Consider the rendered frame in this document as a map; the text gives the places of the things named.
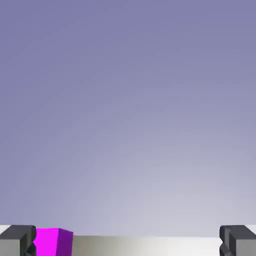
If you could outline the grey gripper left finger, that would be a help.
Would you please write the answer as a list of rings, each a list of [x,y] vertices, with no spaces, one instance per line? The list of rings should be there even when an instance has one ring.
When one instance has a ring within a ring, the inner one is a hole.
[[[37,256],[34,225],[0,224],[0,256]]]

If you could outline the large magenta box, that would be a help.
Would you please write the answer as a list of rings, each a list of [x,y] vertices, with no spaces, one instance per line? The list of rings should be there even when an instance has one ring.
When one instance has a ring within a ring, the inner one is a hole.
[[[74,233],[62,228],[37,228],[36,256],[72,256]]]

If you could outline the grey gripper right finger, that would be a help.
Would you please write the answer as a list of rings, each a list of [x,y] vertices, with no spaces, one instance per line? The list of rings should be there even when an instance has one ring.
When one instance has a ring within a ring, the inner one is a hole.
[[[219,256],[256,256],[256,234],[245,225],[222,225],[219,238]]]

